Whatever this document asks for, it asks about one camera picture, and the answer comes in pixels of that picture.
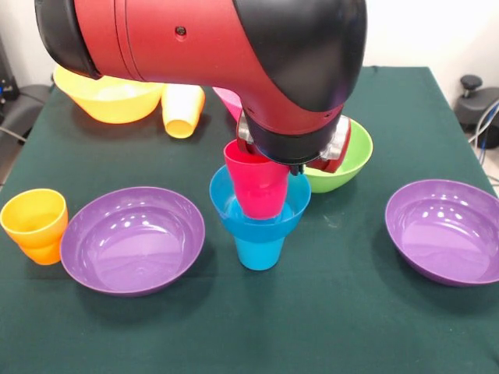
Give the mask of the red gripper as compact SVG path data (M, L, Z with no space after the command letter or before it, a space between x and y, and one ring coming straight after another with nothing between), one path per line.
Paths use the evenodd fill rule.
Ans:
M270 132L241 114L236 130L242 152L288 165L293 176L302 175L305 166L335 172L345 158L351 135L351 120L342 114L323 128L301 135Z

